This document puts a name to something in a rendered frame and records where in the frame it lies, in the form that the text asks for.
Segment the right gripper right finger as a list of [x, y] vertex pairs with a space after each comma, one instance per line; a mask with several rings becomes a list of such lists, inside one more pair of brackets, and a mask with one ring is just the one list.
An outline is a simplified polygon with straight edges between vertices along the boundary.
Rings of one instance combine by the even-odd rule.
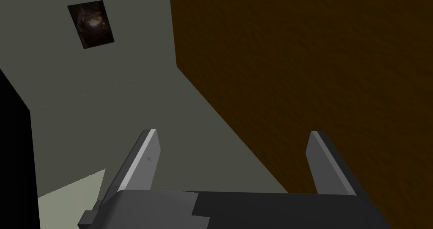
[[306, 157], [318, 194], [367, 196], [325, 132], [310, 132]]

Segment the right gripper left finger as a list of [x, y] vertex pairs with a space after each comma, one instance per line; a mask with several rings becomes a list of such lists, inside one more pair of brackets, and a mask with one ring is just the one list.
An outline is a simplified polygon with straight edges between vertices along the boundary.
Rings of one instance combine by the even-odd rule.
[[108, 201], [121, 190], [150, 190], [161, 148], [156, 129], [145, 129], [114, 177], [102, 199]]

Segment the dark framed wall picture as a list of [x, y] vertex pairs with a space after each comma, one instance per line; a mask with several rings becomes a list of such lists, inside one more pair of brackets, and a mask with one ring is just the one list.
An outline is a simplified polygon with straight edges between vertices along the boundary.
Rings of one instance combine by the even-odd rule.
[[115, 41], [102, 0], [67, 7], [84, 49]]

